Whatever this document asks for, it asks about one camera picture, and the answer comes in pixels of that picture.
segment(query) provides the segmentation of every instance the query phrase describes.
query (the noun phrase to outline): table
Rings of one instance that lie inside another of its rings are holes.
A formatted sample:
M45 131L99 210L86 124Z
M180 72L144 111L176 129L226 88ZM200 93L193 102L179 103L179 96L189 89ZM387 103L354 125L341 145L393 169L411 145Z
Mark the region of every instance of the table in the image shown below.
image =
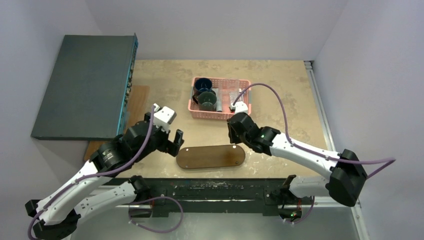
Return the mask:
M184 132L183 147L229 144L225 121L193 119L188 111L193 77L247 79L275 88L284 103L290 136L326 149L323 129L303 61L288 60L137 60L133 85L149 86L149 97L142 112L153 103L177 112L171 125ZM252 88L251 117L259 127L270 126L284 132L284 121L277 98L262 86ZM155 151L117 177L141 175L145 178L285 178L288 175L316 176L314 171L292 161L258 154L241 144L246 159L241 166L185 170L174 157Z

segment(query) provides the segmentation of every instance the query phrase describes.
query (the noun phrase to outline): dish rack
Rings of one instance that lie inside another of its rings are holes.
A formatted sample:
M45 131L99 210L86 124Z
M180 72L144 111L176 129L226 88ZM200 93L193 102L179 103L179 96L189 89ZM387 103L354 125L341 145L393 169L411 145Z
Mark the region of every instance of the dish rack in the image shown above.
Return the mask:
M191 95L188 100L188 110L191 113L191 116L194 119L212 119L212 120L227 120L234 116L234 113L230 110L230 96L228 94L223 94L221 103L222 103L222 112L216 111L201 111L199 110L199 105L197 105L193 100L192 96L194 94L194 86L195 82L200 78L208 78L212 81L212 88L218 89L219 92L225 92L228 89L230 81L234 81L234 79L221 78L221 77L205 77L205 76L196 76L193 77L191 81ZM245 89L247 86L251 84L249 80L238 79L239 88ZM250 115L252 113L252 91L248 89L243 95L243 102L246 103L248 107L247 114Z

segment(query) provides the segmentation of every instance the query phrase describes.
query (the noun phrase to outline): white wall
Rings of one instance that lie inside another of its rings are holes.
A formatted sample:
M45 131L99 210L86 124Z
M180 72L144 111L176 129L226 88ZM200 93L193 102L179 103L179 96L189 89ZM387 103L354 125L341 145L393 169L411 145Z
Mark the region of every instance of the white wall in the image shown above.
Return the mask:
M372 240L424 236L423 10L422 0L351 0L313 64L337 150L397 158L361 193Z
M24 204L82 166L86 142L30 138L64 34L100 34L84 0L0 1L0 239L27 239Z
M86 0L106 35L137 33L143 59L313 60L347 0Z

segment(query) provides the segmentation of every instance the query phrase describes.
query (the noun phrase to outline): blue mug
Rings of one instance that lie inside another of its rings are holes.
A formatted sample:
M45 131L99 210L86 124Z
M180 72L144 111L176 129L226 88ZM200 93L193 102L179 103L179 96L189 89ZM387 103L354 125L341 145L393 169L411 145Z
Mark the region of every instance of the blue mug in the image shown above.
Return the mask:
M204 92L212 92L215 94L215 92L212 91L212 81L209 78L201 77L194 83L194 95L192 98L196 104L199 104L199 95Z

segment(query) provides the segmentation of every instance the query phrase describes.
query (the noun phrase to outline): cup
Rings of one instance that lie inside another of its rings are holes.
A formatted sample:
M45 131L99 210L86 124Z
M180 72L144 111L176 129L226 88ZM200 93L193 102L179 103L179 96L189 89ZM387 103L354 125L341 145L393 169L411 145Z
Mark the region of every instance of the cup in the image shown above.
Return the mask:
M215 112L217 109L217 96L213 92L205 91L198 96L199 110Z
M192 96L193 101L199 104L199 96L204 92L212 91L212 81L209 78L201 77L194 83L194 95Z

